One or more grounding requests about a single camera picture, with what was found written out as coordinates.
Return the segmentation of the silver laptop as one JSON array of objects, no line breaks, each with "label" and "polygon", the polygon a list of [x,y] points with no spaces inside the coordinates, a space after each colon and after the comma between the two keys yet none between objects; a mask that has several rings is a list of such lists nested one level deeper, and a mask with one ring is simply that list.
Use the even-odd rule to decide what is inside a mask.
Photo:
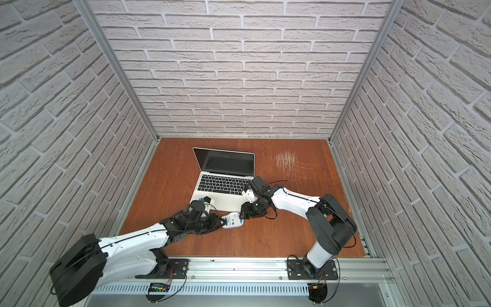
[{"label": "silver laptop", "polygon": [[248,200],[242,192],[254,179],[255,154],[199,147],[193,152],[200,174],[191,199],[209,197],[217,211],[239,212]]}]

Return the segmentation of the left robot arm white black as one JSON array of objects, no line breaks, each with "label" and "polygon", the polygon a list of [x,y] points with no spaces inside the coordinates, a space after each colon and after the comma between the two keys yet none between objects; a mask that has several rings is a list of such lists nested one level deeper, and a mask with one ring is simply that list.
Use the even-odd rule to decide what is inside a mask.
[{"label": "left robot arm white black", "polygon": [[126,278],[172,278],[164,247],[187,235],[205,235],[228,224],[210,212],[210,198],[192,201],[183,211],[125,235],[85,235],[50,268],[51,294],[60,306],[72,306],[101,286]]}]

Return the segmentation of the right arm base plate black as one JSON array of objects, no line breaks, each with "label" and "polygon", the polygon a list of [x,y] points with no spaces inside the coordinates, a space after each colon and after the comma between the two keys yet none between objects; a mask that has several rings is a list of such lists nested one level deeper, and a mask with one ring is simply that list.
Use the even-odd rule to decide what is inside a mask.
[{"label": "right arm base plate black", "polygon": [[307,258],[286,260],[289,280],[321,280],[334,281],[339,279],[338,269],[333,259],[328,260],[321,268],[314,267]]}]

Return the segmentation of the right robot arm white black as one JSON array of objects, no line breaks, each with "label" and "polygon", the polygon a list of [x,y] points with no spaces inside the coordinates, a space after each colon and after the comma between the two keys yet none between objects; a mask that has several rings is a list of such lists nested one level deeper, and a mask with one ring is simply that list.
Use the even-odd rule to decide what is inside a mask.
[{"label": "right robot arm white black", "polygon": [[307,253],[304,265],[313,272],[338,255],[358,230],[350,214],[330,194],[307,196],[282,185],[270,186],[261,177],[256,177],[244,186],[242,195],[248,199],[240,210],[243,220],[266,217],[269,208],[274,212],[288,211],[308,220],[316,243]]}]

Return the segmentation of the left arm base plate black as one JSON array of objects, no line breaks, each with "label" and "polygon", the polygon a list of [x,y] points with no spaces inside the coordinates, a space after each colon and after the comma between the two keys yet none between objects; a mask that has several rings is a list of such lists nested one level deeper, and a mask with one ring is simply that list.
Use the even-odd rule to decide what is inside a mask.
[{"label": "left arm base plate black", "polygon": [[187,258],[170,258],[158,261],[156,267],[149,274],[153,279],[178,279],[184,280],[189,266]]}]

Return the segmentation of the white wireless mouse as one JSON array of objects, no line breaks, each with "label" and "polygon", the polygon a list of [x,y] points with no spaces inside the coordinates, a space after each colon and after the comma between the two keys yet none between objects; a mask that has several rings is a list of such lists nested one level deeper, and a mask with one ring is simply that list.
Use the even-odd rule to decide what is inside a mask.
[{"label": "white wireless mouse", "polygon": [[240,217],[239,212],[230,212],[221,218],[225,220],[225,223],[222,226],[225,229],[238,228],[244,224],[244,220]]}]

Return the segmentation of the aluminium front rail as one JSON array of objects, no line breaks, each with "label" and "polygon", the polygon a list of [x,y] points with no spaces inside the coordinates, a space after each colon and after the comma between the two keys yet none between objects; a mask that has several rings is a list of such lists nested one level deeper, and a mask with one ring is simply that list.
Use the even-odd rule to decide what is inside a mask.
[{"label": "aluminium front rail", "polygon": [[395,278],[383,258],[337,258],[335,269],[326,278],[311,278],[299,266],[288,265],[287,258],[190,257],[175,272],[185,272],[190,282],[293,283],[394,283]]}]

